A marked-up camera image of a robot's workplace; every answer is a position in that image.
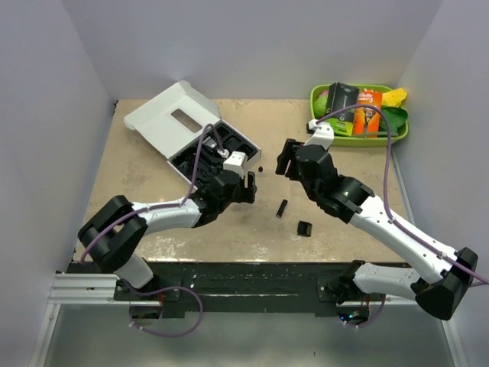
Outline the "silver black hair clipper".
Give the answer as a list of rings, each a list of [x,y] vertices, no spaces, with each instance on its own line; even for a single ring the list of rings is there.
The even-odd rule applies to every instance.
[[[203,143],[202,143],[203,146],[206,146],[207,148],[211,149],[211,150],[218,150],[219,149],[219,144],[216,140],[214,140],[213,138],[211,137],[207,137]]]

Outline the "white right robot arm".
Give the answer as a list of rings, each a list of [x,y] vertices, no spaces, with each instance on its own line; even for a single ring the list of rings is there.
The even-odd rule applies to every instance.
[[[397,218],[370,187],[339,174],[321,145],[286,140],[275,172],[300,182],[326,214],[371,235],[408,264],[398,268],[353,261],[326,286],[339,304],[364,294],[385,294],[413,300],[437,319],[452,318],[474,280],[474,251],[454,249]]]

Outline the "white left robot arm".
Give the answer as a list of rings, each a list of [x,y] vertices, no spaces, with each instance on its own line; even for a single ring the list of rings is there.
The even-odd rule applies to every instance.
[[[103,274],[116,274],[140,299],[150,300],[159,282],[149,264],[135,254],[141,239],[168,229],[208,225],[232,203],[253,203],[256,192],[253,172],[242,178],[224,170],[188,199],[136,203],[114,196],[78,231],[85,249],[80,260],[90,256]]]

